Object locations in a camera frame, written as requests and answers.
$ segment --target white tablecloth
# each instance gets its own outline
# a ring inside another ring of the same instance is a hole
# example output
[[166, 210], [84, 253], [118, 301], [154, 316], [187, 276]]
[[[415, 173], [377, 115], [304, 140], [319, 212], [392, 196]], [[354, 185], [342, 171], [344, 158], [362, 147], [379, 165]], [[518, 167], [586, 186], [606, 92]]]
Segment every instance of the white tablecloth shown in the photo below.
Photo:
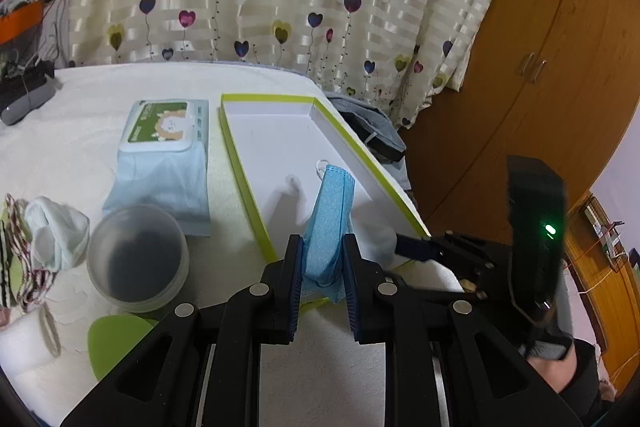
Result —
[[[118, 141], [133, 102], [208, 99], [212, 236], [188, 240], [191, 268], [182, 298], [194, 298], [204, 307], [257, 282], [264, 260], [226, 154], [218, 123], [220, 95], [270, 92], [324, 98], [321, 91], [297, 74], [228, 64], [96, 66], [61, 70], [56, 76], [63, 87], [52, 100], [17, 125], [0, 126], [0, 194], [26, 200], [45, 195], [71, 204], [90, 218], [93, 229], [114, 181]], [[337, 114], [326, 99], [324, 103]], [[56, 426], [96, 384], [87, 354], [89, 326], [118, 311], [93, 288], [84, 263], [58, 275], [47, 305], [62, 354], [12, 383], [30, 409]], [[383, 346], [353, 342], [345, 306], [303, 314], [291, 346], [263, 348], [262, 425], [382, 425], [384, 360]]]

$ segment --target metal handle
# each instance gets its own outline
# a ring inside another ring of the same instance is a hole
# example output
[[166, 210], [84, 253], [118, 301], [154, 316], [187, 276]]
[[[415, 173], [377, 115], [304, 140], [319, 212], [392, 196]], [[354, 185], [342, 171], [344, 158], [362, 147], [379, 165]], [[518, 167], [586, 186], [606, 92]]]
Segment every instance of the metal handle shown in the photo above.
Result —
[[533, 57], [535, 57], [536, 54], [534, 52], [530, 52], [529, 55], [527, 55], [527, 57], [524, 59], [524, 63], [522, 65], [522, 68], [520, 70], [520, 76], [524, 76], [524, 74], [527, 72], [527, 66], [529, 66], [529, 63], [531, 62], [531, 59]]
[[538, 64], [538, 67], [536, 68], [536, 71], [534, 71], [532, 77], [531, 77], [531, 84], [535, 84], [536, 80], [538, 79], [538, 75], [540, 74], [540, 71], [542, 71], [542, 68], [545, 67], [546, 64], [546, 60], [540, 60], [540, 63]]

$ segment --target plastic cup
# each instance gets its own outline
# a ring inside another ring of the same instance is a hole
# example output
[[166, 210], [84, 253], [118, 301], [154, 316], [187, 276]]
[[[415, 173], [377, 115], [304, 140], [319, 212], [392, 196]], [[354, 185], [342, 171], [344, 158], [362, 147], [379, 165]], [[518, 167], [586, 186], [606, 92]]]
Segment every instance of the plastic cup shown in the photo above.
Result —
[[120, 208], [94, 230], [87, 268], [95, 288], [124, 311], [165, 306], [189, 272], [187, 241], [178, 222], [156, 206]]

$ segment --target wooden wardrobe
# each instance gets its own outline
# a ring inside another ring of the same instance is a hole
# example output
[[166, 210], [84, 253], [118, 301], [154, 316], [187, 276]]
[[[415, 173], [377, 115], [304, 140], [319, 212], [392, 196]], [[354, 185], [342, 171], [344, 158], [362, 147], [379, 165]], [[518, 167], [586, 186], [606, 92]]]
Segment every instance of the wooden wardrobe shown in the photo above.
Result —
[[460, 92], [401, 133], [418, 210], [509, 243], [506, 157], [544, 160], [568, 209], [591, 187], [640, 96], [640, 0], [492, 0]]

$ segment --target metal screw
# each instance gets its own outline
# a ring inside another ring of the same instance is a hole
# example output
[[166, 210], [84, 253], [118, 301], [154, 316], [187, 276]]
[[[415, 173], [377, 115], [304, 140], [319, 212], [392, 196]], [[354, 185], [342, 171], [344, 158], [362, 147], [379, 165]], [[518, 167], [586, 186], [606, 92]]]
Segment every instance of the metal screw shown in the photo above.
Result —
[[194, 309], [193, 304], [183, 302], [175, 307], [174, 313], [178, 315], [178, 317], [188, 317], [193, 313]]
[[468, 315], [471, 313], [471, 304], [467, 301], [455, 301], [453, 303], [453, 310], [460, 315]]
[[269, 293], [269, 285], [265, 284], [264, 282], [252, 284], [251, 288], [249, 288], [249, 293], [251, 293], [251, 295], [255, 295], [256, 297], [267, 295], [267, 293]]
[[378, 291], [382, 293], [382, 295], [395, 295], [398, 291], [398, 286], [393, 284], [392, 282], [383, 282], [378, 285]]

